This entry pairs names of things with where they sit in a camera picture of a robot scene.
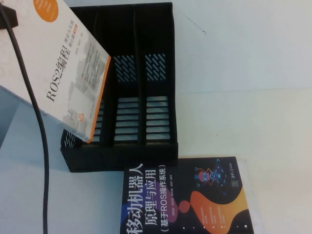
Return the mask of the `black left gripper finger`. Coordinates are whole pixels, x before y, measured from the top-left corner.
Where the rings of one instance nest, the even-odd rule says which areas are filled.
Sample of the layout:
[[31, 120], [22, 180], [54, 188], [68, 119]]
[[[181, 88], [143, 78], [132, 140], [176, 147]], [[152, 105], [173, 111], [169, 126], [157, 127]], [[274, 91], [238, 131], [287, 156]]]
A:
[[12, 28], [17, 27], [19, 25], [16, 10], [10, 7], [1, 5], [0, 6], [0, 29], [1, 30], [6, 29], [6, 23], [2, 17], [3, 15], [6, 17], [7, 21], [9, 22]]

